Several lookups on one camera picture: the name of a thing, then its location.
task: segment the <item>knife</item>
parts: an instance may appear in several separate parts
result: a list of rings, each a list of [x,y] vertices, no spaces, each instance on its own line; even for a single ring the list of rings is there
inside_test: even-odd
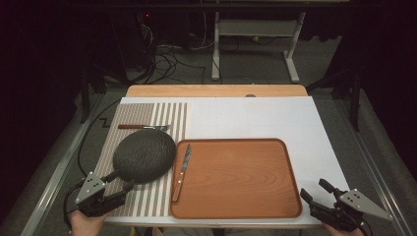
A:
[[[182,186],[182,183],[184,182],[185,171],[187,170],[188,161],[190,160],[190,155],[191,155],[191,146],[188,145],[187,150],[185,152],[184,161],[181,167],[181,174],[180,174],[180,177],[178,178],[177,184],[175,185],[174,195],[172,196],[172,202],[178,201],[178,197],[181,191],[181,186]]]

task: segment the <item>knife handle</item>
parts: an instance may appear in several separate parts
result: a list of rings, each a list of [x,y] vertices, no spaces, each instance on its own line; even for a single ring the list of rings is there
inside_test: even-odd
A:
[[[180,178],[178,179],[177,184],[175,185],[174,194],[172,195],[172,202],[178,201],[178,197],[180,195],[183,182],[184,182],[184,172],[181,172]]]
[[[117,129],[143,129],[146,125],[118,125]]]

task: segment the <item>human hand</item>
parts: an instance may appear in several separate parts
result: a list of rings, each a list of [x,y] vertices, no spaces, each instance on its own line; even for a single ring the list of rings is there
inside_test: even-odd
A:
[[[87,217],[79,210],[71,214],[73,236],[98,236],[104,224],[104,219],[110,212],[99,217]]]
[[[338,231],[337,229],[325,223],[323,223],[323,226],[330,233],[331,236],[364,236],[364,234],[359,228],[353,230],[352,232],[346,232],[346,231]]]

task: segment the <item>wooden tray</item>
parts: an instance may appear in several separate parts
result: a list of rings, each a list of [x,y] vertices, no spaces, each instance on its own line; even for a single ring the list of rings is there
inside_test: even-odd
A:
[[[293,218],[301,213],[285,143],[278,139],[183,140],[177,146],[173,186],[187,145],[191,157],[176,218]]]

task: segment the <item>striped placemat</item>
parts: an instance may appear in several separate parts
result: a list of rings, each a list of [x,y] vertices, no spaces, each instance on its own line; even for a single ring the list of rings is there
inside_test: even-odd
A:
[[[187,103],[132,103],[119,104],[94,173],[106,176],[113,171],[113,153],[120,142],[137,130],[119,130],[119,124],[170,125],[166,132],[177,144],[185,139]],[[168,216],[172,168],[161,178],[144,185],[136,185],[126,196],[126,204],[113,210],[112,216]],[[122,190],[119,178],[106,186],[105,196]]]

